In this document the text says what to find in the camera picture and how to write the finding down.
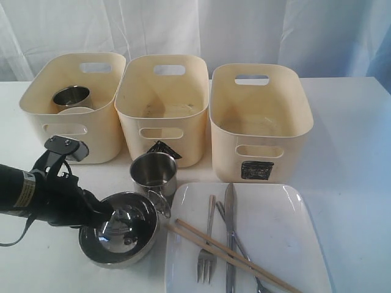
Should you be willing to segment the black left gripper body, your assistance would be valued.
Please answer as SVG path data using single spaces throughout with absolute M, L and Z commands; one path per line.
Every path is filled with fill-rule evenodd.
M 47 178 L 35 173 L 36 184 L 31 214 L 52 226 L 82 226 L 88 224 L 87 205 L 78 186 L 79 178 L 68 173 Z

